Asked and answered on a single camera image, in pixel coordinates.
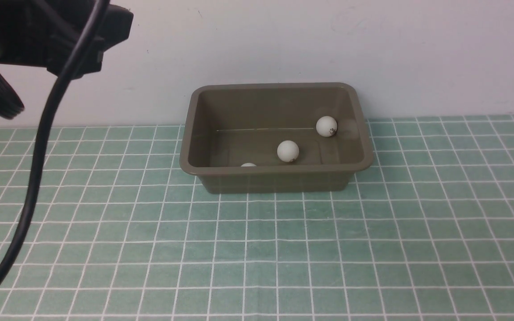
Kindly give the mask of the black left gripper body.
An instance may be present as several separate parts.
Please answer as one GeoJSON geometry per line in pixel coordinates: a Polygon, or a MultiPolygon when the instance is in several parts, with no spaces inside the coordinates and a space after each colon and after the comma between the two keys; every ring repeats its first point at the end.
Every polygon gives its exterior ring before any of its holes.
{"type": "MultiPolygon", "coordinates": [[[[0,0],[0,64],[59,75],[96,0],[0,0]]],[[[134,14],[109,4],[75,79],[100,72],[104,53],[130,36],[134,14]]]]}

